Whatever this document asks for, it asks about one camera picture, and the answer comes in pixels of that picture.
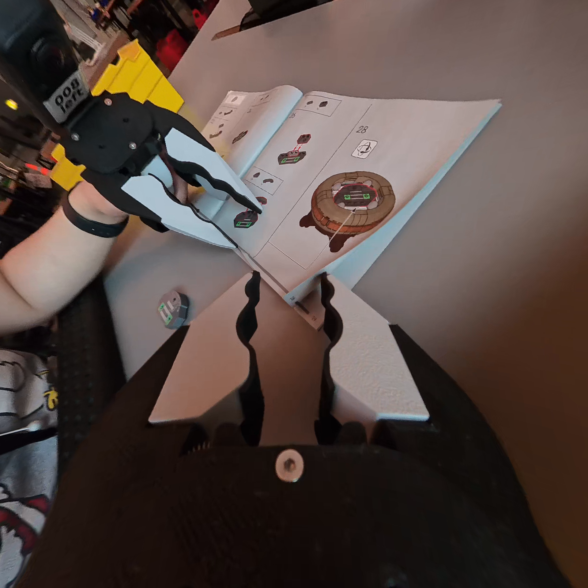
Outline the grey desk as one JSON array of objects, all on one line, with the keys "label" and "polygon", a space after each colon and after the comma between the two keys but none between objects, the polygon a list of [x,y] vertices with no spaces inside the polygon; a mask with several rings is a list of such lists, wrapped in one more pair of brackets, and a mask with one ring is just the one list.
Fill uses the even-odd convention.
[{"label": "grey desk", "polygon": [[247,9],[221,1],[170,77],[200,129],[282,84],[502,101],[354,291],[475,402],[587,587],[587,1],[336,1],[213,39]]}]

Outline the yellow plastic bin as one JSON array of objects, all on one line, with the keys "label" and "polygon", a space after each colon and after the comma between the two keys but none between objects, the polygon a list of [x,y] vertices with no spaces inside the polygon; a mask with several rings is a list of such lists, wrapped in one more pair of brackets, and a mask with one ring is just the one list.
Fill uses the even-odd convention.
[{"label": "yellow plastic bin", "polygon": [[[138,40],[129,42],[117,51],[119,61],[108,65],[91,90],[93,96],[103,92],[128,93],[132,99],[144,103],[150,101],[158,107],[178,113],[184,100],[172,84],[164,77]],[[71,190],[82,181],[83,165],[74,165],[65,156],[62,145],[57,145],[51,154],[56,164],[50,178],[65,190]]]}]

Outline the white building instruction booklet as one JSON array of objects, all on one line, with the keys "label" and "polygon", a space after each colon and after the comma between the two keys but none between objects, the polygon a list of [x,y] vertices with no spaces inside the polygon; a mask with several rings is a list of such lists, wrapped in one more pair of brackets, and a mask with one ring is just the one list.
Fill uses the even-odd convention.
[{"label": "white building instruction booklet", "polygon": [[263,212],[190,192],[240,257],[319,329],[320,275],[352,289],[500,107],[291,85],[229,91],[202,135]]}]

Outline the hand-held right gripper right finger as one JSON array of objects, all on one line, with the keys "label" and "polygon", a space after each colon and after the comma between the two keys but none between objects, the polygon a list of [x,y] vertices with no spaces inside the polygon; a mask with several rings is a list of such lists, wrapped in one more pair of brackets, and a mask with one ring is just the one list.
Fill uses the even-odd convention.
[{"label": "hand-held right gripper right finger", "polygon": [[371,441],[380,422],[424,423],[429,411],[390,323],[334,276],[320,276],[322,363],[315,435],[335,444],[344,428]]}]

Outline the red plastic container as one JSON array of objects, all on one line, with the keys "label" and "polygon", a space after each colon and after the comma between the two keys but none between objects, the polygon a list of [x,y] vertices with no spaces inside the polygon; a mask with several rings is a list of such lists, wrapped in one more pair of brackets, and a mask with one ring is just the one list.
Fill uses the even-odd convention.
[{"label": "red plastic container", "polygon": [[156,43],[156,55],[159,61],[172,72],[180,62],[189,44],[177,29],[172,29],[166,37]]}]

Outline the person's left hand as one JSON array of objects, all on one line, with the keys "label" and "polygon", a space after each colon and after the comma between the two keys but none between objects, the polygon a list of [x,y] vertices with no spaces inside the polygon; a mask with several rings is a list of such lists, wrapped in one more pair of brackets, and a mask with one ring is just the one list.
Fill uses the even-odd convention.
[{"label": "person's left hand", "polygon": [[71,207],[82,217],[101,224],[121,224],[128,214],[106,200],[89,182],[83,180],[74,187],[68,200]]}]

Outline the small grey brick assembly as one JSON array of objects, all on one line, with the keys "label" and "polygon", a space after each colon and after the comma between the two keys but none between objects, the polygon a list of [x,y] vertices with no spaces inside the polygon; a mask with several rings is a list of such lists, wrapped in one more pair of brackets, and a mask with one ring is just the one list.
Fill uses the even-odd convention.
[{"label": "small grey brick assembly", "polygon": [[170,290],[158,303],[158,314],[167,329],[176,330],[184,326],[189,311],[189,298],[181,292]]}]

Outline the black dotted mat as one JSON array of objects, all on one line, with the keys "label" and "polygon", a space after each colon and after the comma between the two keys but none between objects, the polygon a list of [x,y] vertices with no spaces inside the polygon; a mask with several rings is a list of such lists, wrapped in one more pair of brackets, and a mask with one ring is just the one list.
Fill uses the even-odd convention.
[{"label": "black dotted mat", "polygon": [[57,315],[58,476],[126,384],[102,276]]}]

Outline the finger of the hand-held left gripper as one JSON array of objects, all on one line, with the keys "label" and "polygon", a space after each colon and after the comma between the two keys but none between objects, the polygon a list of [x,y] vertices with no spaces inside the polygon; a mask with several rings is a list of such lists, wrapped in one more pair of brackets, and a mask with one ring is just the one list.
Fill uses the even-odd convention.
[{"label": "finger of the hand-held left gripper", "polygon": [[200,212],[216,215],[224,202],[232,200],[262,213],[262,204],[214,149],[175,128],[166,134],[160,130],[158,139],[165,145],[166,157],[176,174],[184,174],[202,187],[203,195],[193,202]]},{"label": "finger of the hand-held left gripper", "polygon": [[210,245],[236,249],[238,246],[213,223],[203,220],[188,205],[181,204],[155,176],[134,176],[122,190],[159,218],[168,229]]}]

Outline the person's left forearm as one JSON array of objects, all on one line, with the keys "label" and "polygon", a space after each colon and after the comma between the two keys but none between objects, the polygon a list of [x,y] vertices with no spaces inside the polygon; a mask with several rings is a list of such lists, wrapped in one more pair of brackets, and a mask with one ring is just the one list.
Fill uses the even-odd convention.
[{"label": "person's left forearm", "polygon": [[60,209],[11,248],[1,259],[1,335],[55,316],[96,278],[114,242],[82,231]]}]

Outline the grey printed shirt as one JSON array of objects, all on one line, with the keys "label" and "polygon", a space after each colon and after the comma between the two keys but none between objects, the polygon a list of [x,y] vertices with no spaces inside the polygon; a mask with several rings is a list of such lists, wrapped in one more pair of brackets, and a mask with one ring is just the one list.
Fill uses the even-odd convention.
[{"label": "grey printed shirt", "polygon": [[38,356],[1,350],[1,587],[13,587],[54,501],[58,393]]}]

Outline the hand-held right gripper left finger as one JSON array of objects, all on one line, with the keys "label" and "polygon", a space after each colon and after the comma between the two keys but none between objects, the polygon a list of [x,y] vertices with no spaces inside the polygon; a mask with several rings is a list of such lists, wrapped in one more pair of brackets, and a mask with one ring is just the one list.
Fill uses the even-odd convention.
[{"label": "hand-held right gripper left finger", "polygon": [[261,275],[253,271],[190,322],[148,422],[194,424],[212,440],[234,425],[257,446],[265,411],[256,352]]}]

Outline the black wristband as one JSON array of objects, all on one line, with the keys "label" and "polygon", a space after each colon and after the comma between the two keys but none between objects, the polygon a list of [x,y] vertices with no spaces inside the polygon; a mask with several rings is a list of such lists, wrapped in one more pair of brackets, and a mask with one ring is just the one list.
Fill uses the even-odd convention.
[{"label": "black wristband", "polygon": [[129,222],[128,217],[117,224],[105,224],[83,217],[72,207],[69,195],[63,199],[62,210],[70,224],[77,229],[103,239],[117,238],[125,230]]}]

